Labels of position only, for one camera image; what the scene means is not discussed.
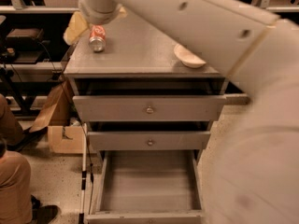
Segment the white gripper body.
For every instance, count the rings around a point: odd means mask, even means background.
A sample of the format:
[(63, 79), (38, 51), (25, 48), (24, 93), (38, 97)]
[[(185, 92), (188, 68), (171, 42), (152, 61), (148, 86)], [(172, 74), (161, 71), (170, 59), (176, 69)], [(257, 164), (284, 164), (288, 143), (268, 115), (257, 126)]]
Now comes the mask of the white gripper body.
[(78, 8), (88, 23), (102, 25), (119, 15), (121, 5), (112, 0), (78, 0)]

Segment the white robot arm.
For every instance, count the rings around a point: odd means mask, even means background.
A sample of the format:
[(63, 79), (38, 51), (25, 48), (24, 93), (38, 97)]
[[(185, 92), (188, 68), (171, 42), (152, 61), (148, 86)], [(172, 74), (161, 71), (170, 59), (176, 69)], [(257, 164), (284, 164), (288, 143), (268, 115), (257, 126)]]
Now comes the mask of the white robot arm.
[(107, 24), (122, 7), (202, 57), (253, 101), (217, 150), (210, 224), (299, 224), (299, 28), (238, 0), (78, 0)]

